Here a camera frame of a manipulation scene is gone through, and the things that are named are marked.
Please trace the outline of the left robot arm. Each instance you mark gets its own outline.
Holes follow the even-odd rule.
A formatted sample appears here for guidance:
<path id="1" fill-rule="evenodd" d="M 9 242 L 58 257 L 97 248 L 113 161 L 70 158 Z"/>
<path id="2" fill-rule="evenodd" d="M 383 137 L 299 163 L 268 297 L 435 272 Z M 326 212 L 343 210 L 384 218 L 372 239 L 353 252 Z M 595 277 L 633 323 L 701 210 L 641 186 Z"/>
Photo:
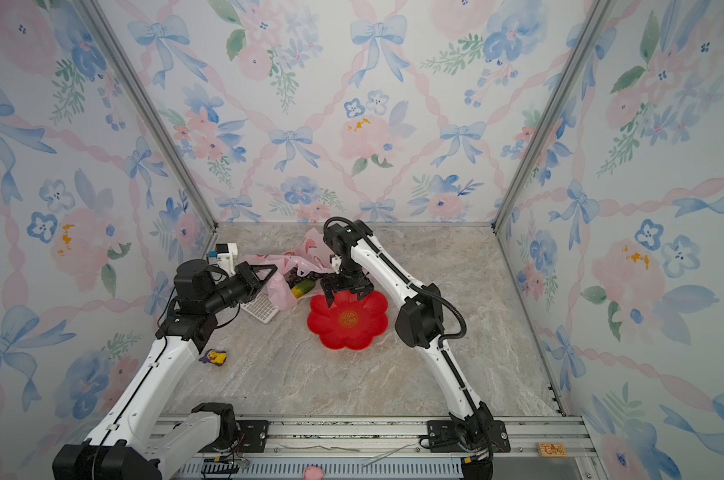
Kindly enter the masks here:
<path id="1" fill-rule="evenodd" d="M 218 329 L 218 313 L 249 303 L 274 264 L 242 262 L 232 273 L 203 259 L 181 264 L 156 339 L 136 376 L 104 419 L 53 460 L 57 479 L 169 479 L 205 448 L 230 452 L 242 437 L 232 405 L 203 403 L 158 440 L 151 433 L 189 367 Z"/>

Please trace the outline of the dark grape bunch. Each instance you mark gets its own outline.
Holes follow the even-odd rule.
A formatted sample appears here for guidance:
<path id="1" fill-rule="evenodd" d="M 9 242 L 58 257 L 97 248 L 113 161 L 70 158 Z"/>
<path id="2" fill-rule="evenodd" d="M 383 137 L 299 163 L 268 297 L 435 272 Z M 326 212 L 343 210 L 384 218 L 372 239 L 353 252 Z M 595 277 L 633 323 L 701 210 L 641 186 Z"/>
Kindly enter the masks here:
<path id="1" fill-rule="evenodd" d="M 313 272 L 302 273 L 297 267 L 291 269 L 284 274 L 285 281 L 292 288 L 298 281 L 304 278 L 312 278 L 316 280 L 316 275 Z"/>

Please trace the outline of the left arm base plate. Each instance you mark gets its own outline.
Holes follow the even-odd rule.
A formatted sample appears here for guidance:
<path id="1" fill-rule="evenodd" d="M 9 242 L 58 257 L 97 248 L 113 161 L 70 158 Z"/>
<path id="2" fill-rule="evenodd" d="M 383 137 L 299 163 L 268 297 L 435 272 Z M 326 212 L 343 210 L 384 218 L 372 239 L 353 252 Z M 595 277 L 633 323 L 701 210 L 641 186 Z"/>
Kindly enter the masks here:
<path id="1" fill-rule="evenodd" d="M 267 420 L 237 420 L 232 450 L 237 453 L 264 453 L 269 427 Z"/>

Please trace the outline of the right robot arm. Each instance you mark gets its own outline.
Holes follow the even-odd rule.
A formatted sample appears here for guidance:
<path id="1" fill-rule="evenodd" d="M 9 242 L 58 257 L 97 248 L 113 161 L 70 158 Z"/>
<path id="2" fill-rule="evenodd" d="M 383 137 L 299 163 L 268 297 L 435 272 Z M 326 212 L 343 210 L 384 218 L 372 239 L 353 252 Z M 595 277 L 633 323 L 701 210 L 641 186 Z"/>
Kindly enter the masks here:
<path id="1" fill-rule="evenodd" d="M 459 310 L 437 285 L 418 280 L 396 261 L 365 222 L 331 217 L 323 226 L 323 240 L 333 253 L 334 269 L 321 281 L 327 305 L 333 306 L 343 293 L 362 300 L 381 286 L 399 308 L 397 335 L 426 361 L 446 398 L 457 443 L 476 456 L 499 451 L 502 441 L 494 435 L 502 428 L 449 345 L 468 331 Z"/>

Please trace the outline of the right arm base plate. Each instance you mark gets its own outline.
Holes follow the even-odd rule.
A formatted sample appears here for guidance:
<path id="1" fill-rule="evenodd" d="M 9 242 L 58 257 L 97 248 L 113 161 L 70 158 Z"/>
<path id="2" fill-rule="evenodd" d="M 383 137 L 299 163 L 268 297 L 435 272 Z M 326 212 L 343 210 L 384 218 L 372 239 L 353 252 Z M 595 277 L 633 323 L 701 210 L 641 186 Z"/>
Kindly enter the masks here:
<path id="1" fill-rule="evenodd" d="M 477 422 L 429 420 L 427 434 L 421 438 L 422 446 L 432 453 L 460 453 L 478 455 L 491 449 L 493 453 L 512 450 L 510 434 L 503 421 L 492 421 L 488 426 Z"/>

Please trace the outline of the pink plastic bag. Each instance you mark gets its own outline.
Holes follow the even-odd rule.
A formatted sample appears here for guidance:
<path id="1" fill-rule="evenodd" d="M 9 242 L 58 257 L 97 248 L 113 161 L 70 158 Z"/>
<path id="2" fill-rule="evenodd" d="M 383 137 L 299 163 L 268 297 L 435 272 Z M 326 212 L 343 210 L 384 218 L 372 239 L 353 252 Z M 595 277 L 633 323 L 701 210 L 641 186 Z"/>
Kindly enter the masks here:
<path id="1" fill-rule="evenodd" d="M 253 266 L 273 264 L 277 267 L 277 272 L 266 283 L 264 292 L 271 303 L 283 311 L 296 307 L 301 298 L 321 293 L 319 280 L 334 273 L 332 256 L 334 253 L 324 243 L 323 235 L 316 228 L 311 228 L 301 243 L 286 253 L 245 255 L 242 260 Z M 296 297 L 293 286 L 308 279 L 314 280 L 315 286 Z"/>

